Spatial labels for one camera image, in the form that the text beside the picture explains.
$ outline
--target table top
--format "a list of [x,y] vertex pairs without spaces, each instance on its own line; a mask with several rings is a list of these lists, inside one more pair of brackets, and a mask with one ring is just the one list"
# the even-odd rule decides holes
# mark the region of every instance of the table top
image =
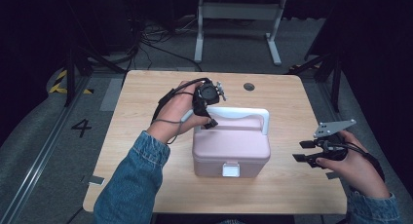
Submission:
[[[182,80],[208,77],[222,83],[227,101],[213,106],[265,108],[270,112],[268,137],[271,159],[255,178],[199,177],[194,173],[193,132],[180,135],[170,146],[164,182],[154,212],[343,214],[346,195],[339,179],[328,179],[328,169],[295,162],[292,154],[313,154],[299,142],[312,139],[318,123],[297,76],[130,71],[104,140],[94,175],[105,178],[91,185],[84,209],[94,202],[125,158],[139,134],[146,130],[159,99]],[[245,83],[255,86],[244,89]]]

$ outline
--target white latch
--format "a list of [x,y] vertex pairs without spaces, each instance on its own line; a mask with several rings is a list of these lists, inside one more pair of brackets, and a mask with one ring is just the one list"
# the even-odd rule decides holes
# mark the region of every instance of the white latch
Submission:
[[222,166],[222,176],[240,177],[240,165],[239,164],[224,164]]

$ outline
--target hand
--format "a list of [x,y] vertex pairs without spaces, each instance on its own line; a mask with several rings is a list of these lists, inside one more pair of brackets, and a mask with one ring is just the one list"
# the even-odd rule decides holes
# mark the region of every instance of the hand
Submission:
[[[173,122],[179,122],[181,118],[192,109],[192,97],[188,93],[194,93],[195,88],[200,86],[202,83],[197,83],[190,85],[178,93],[185,92],[182,94],[176,94],[159,112],[157,119],[159,120],[168,120]],[[179,128],[179,124],[166,123],[162,121],[157,121],[153,123],[147,133],[160,140],[163,143],[167,143],[171,138],[177,134],[182,134],[187,132],[189,129],[204,125],[209,121],[208,117],[201,117],[197,115],[192,115],[189,119],[182,124]]]
[[[359,146],[367,152],[355,136],[348,131],[340,131],[345,142]],[[343,161],[332,161],[326,158],[317,158],[317,164],[339,173],[347,182],[361,194],[372,198],[388,198],[389,190],[376,169],[358,152],[349,150]]]

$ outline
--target pink storage box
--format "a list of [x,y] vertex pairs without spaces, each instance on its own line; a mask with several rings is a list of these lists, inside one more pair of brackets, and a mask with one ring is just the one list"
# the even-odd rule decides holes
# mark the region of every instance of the pink storage box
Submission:
[[198,176],[255,177],[270,160],[270,114],[265,109],[209,107],[218,122],[195,128],[192,155]]

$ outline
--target denim sleeve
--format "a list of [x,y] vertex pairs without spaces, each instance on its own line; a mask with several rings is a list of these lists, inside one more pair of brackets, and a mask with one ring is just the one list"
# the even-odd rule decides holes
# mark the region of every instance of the denim sleeve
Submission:
[[347,220],[357,224],[398,224],[401,223],[395,196],[388,199],[365,197],[352,192],[348,198]]
[[169,147],[143,131],[94,204],[94,223],[150,223]]

